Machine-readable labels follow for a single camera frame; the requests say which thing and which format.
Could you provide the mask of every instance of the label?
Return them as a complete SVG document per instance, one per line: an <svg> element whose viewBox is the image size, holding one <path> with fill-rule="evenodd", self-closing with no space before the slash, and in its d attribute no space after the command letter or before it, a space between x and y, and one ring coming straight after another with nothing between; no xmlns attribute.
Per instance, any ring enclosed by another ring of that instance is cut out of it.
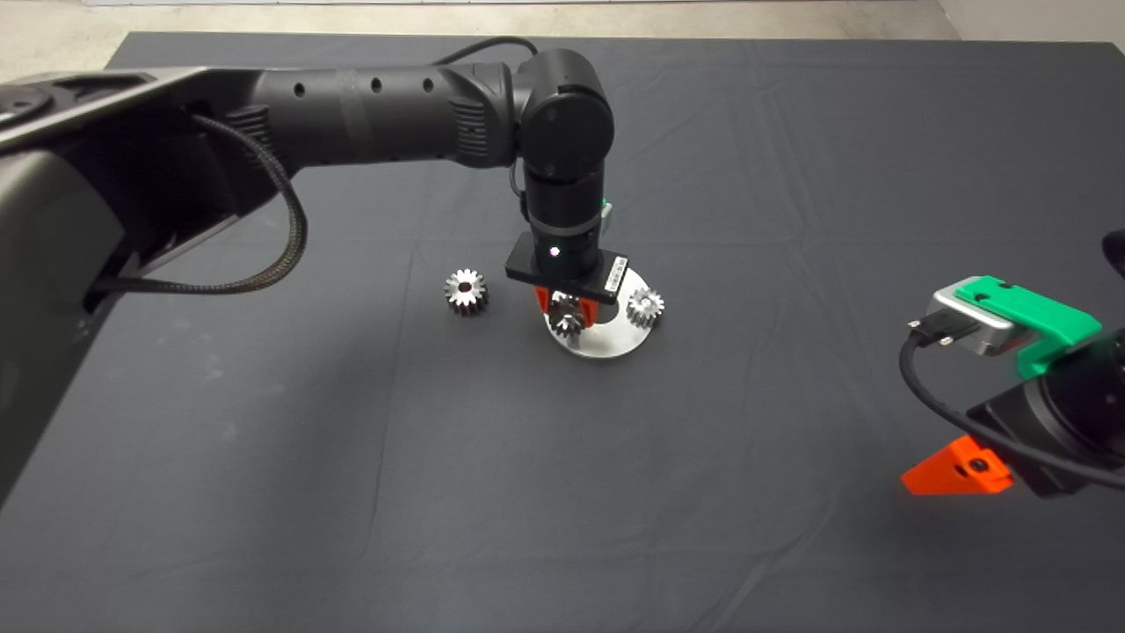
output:
<svg viewBox="0 0 1125 633"><path fill-rule="evenodd" d="M606 291L618 291L618 288L621 286L621 279L626 275L626 268L629 268L629 260L619 254L613 260L613 268L610 268L610 277L605 279Z"/></svg>

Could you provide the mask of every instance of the black fabric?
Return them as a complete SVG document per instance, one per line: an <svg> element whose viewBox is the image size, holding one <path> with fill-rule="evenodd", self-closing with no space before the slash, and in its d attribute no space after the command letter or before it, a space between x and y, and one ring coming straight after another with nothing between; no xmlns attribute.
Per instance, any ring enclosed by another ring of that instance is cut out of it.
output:
<svg viewBox="0 0 1125 633"><path fill-rule="evenodd" d="M111 65L466 43L134 34ZM303 172L285 281L110 316L0 513L3 630L1125 630L1125 496L898 481L957 436L896 369L934 289L992 273L1125 323L1113 46L537 43L614 108L604 244L667 299L649 341L595 364L547 336L503 278L504 170ZM162 275L252 271L285 230L271 204ZM480 318L442 304L458 266L489 279ZM960 407L1016 381L919 362Z"/></svg>

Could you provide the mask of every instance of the cable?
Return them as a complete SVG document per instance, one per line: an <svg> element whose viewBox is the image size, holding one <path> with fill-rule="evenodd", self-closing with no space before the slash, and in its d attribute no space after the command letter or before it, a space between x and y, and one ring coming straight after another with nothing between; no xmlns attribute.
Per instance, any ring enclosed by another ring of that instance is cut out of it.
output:
<svg viewBox="0 0 1125 633"><path fill-rule="evenodd" d="M101 292L158 292L158 293L240 293L260 290L280 281L297 265L300 256L305 253L305 244L308 239L308 218L305 209L297 198L297 192L292 190L292 182L286 173L281 162L266 148L261 143L248 134L219 123L213 118L200 115L192 115L192 121L208 132L226 136L241 143L253 152L254 156L266 170L267 175L277 187L285 204L289 207L289 239L285 250L273 263L256 274L251 274L237 281L216 284L181 283L178 281L165 281L161 279L143 279L138 277L111 277L94 281L92 290Z"/></svg>
<svg viewBox="0 0 1125 633"><path fill-rule="evenodd" d="M515 44L516 46L523 46L524 48L531 52L532 56L539 54L539 48L537 48L536 45L532 44L530 39L526 39L524 37L515 37L513 35L502 35L500 37L489 37L487 39L482 39L480 42L469 44L465 48L454 51L446 55L444 57L433 62L431 65L442 66L446 64L451 64L458 60L468 57L472 53L479 53L485 48L492 48L493 46L500 46L501 44Z"/></svg>
<svg viewBox="0 0 1125 633"><path fill-rule="evenodd" d="M914 367L915 352L921 347L924 343L926 343L924 335L919 333L910 333L910 336L907 338L906 343L902 344L902 349L899 352L899 371L902 373L902 380L907 383L907 388L910 389L910 392L914 394L922 405L928 407L930 412L948 421L953 424L953 426L960 428L969 435L979 437L987 444L998 446L1012 455L1018 455L1025 460L1035 462L1041 467L1046 467L1059 472L1081 478L1090 483L1097 483L1114 490L1125 491L1125 477L1113 474L1112 472L1102 469L1087 467L1086 464L1064 460L1045 451L1040 451L1038 449L1033 449L1025 444L1015 442L1008 436L992 431L984 425L970 419L963 414L954 412L947 405L935 398L934 395L921 386L921 381L918 380L918 374Z"/></svg>

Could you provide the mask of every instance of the gear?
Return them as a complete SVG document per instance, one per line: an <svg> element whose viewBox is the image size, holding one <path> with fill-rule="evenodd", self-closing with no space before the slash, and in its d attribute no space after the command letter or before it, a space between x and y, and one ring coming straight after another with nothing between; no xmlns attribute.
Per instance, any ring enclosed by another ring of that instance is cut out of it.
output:
<svg viewBox="0 0 1125 633"><path fill-rule="evenodd" d="M570 295L556 292L547 308L547 318L551 331L562 338L578 336L586 329L582 306L578 305L578 299Z"/></svg>
<svg viewBox="0 0 1125 633"><path fill-rule="evenodd" d="M488 304L488 286L476 270L459 269L446 279L446 301L461 316L476 314Z"/></svg>
<svg viewBox="0 0 1125 633"><path fill-rule="evenodd" d="M647 287L638 288L629 296L626 313L638 328L651 328L664 314L664 297Z"/></svg>

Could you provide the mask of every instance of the round metal base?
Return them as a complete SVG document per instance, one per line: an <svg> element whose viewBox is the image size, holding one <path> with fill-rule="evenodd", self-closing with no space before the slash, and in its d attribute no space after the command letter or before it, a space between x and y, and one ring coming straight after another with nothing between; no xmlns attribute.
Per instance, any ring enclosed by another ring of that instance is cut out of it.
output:
<svg viewBox="0 0 1125 633"><path fill-rule="evenodd" d="M551 335L556 343L562 346L570 354L577 354L585 359L616 359L624 356L640 347L645 343L651 328L639 328L629 320L626 301L629 296L640 288L648 287L645 279L633 271L632 268L626 270L626 277L621 280L621 289L618 292L618 313L613 319L605 324L595 324L590 328L578 333L573 337L564 337L551 331L550 320L543 314L543 324L547 333Z"/></svg>

